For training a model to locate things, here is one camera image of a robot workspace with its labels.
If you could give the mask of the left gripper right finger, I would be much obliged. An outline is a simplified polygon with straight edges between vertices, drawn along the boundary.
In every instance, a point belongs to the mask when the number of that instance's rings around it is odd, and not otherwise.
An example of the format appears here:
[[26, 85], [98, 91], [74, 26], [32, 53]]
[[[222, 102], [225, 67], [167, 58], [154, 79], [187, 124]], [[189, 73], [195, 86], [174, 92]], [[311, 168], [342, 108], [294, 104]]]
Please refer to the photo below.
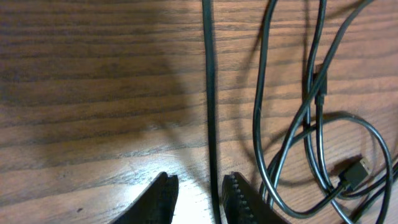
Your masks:
[[288, 224], [262, 201], [239, 172], [224, 176], [222, 199], [228, 224]]

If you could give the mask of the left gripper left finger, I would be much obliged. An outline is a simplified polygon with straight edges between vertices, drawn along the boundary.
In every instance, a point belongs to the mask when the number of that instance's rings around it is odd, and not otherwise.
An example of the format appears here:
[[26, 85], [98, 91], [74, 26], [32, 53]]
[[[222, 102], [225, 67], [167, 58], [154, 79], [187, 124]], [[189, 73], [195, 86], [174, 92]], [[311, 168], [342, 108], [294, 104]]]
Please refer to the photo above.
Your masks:
[[112, 224], [171, 224], [178, 198], [178, 176], [161, 172]]

